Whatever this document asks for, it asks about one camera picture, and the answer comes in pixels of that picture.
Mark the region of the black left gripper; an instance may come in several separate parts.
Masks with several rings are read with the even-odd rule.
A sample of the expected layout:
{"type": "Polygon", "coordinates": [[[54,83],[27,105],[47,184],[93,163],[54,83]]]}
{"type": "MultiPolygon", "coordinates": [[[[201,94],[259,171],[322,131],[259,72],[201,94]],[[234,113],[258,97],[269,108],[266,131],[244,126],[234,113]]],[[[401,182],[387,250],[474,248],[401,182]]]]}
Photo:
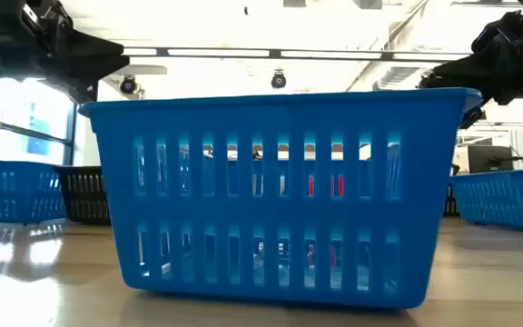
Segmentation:
{"type": "MultiPolygon", "coordinates": [[[[28,35],[22,78],[99,80],[130,63],[122,45],[74,29],[61,1],[26,0],[20,9],[28,35]]],[[[96,102],[98,82],[70,86],[68,95],[75,103],[96,102]]]]}

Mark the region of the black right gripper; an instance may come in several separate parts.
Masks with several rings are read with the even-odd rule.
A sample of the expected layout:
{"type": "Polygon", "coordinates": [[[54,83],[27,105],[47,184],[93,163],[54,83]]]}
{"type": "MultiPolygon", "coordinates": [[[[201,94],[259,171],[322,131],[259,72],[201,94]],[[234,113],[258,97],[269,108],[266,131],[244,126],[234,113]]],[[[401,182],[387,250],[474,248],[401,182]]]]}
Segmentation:
{"type": "MultiPolygon", "coordinates": [[[[472,42],[472,52],[474,54],[423,73],[419,87],[483,89],[497,103],[511,102],[515,97],[513,87],[518,86],[515,79],[523,70],[522,12],[508,12],[486,24],[472,42]]],[[[459,128],[468,129],[477,121],[485,120],[483,107],[491,98],[467,98],[459,128]]]]}

